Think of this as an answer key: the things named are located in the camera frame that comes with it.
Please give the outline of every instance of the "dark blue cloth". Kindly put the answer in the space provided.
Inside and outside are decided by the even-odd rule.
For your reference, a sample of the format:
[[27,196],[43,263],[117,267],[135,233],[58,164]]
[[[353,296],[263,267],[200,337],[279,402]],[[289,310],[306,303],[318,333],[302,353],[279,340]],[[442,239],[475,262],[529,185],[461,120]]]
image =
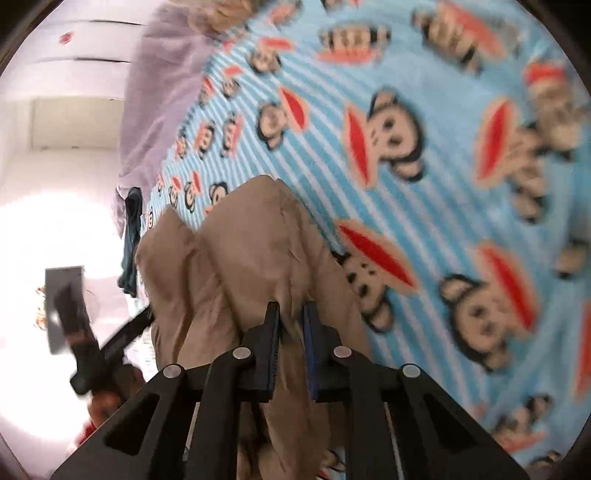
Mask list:
[[133,187],[129,190],[125,199],[125,233],[123,261],[121,267],[123,273],[117,279],[117,285],[123,289],[127,295],[136,298],[138,270],[135,266],[135,247],[139,242],[139,232],[141,230],[142,215],[142,191]]

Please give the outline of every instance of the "silver screw head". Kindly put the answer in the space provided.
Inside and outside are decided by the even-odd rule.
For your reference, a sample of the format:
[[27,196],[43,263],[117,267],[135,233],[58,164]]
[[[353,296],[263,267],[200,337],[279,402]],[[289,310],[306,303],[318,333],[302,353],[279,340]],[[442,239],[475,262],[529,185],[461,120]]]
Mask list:
[[245,358],[248,358],[251,356],[251,350],[245,346],[239,346],[238,348],[234,349],[234,351],[232,352],[232,355],[234,355],[234,358],[238,358],[239,360],[244,360]]
[[181,374],[181,368],[178,365],[167,365],[164,367],[164,376],[166,378],[176,378]]
[[351,348],[345,345],[339,345],[333,350],[335,357],[337,358],[349,358],[351,356]]
[[402,374],[408,378],[417,378],[421,374],[421,369],[413,364],[404,365]]

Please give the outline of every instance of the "beige fabric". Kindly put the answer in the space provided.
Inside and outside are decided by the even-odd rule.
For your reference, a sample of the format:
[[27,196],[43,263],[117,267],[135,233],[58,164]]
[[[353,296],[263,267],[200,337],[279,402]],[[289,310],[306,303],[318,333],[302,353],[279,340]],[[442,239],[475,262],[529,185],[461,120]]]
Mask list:
[[188,7],[189,24],[198,32],[223,33],[237,27],[258,12],[265,0],[169,0]]
[[[267,442],[254,452],[242,478],[316,476],[331,443],[329,413],[308,397],[303,301],[317,303],[321,321],[335,327],[344,345],[369,356],[358,298],[332,258],[306,210],[281,181],[250,180],[216,205],[197,232],[167,210],[138,245],[136,261],[156,316],[158,367],[211,362],[240,343],[241,332],[262,322],[267,303],[281,306],[281,344],[274,398],[261,405]],[[342,412],[330,412],[332,443]],[[260,435],[241,409],[241,439]]]

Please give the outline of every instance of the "lavender blanket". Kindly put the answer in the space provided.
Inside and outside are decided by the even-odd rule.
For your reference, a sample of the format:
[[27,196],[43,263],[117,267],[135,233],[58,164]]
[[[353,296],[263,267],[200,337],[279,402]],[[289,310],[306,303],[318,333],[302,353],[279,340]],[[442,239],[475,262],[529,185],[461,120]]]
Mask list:
[[119,236],[129,189],[141,189],[144,205],[150,200],[162,160],[199,94],[202,72],[213,51],[213,41],[189,27],[187,14],[183,7],[160,6],[135,54],[125,91],[121,172],[113,199]]

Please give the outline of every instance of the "bed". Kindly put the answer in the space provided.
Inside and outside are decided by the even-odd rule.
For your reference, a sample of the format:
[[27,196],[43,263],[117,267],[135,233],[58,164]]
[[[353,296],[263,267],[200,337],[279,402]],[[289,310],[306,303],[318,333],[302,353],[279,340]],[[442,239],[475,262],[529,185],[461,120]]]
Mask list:
[[142,232],[282,179],[374,361],[422,367],[522,465],[564,455],[591,410],[591,143],[554,38],[514,0],[279,0],[199,42],[140,166]]

